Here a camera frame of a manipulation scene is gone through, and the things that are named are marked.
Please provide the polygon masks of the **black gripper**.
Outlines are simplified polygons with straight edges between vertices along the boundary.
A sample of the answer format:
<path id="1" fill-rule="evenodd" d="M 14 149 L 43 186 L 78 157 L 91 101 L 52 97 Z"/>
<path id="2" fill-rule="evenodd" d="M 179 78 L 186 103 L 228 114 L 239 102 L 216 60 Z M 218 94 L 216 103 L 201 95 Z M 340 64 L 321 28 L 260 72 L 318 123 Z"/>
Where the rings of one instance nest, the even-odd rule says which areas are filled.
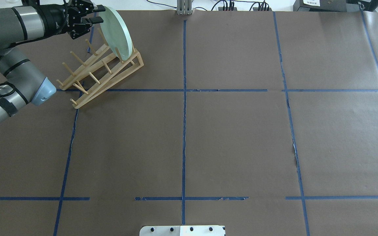
<path id="1" fill-rule="evenodd" d="M 89 33 L 90 28 L 92 28 L 94 24 L 104 22 L 102 17 L 86 18 L 86 16 L 94 12 L 105 11 L 105 6 L 94 5 L 90 0 L 69 0 L 66 7 L 67 17 L 64 31 L 69 34 L 71 39 L 78 39 Z"/>

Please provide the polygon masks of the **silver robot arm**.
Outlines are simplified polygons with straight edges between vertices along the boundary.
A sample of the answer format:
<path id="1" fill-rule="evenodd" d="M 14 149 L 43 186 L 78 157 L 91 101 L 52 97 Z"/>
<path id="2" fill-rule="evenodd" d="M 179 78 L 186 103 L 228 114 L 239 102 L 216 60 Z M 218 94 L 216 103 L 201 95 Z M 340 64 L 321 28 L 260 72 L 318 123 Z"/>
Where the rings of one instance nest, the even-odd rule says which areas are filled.
<path id="1" fill-rule="evenodd" d="M 0 9 L 0 123 L 13 117 L 27 104 L 40 106 L 57 89 L 18 45 L 68 33 L 77 39 L 100 24 L 99 16 L 88 18 L 106 7 L 91 0 L 68 0 L 63 4 L 42 5 L 39 0 L 23 0 L 20 6 Z"/>

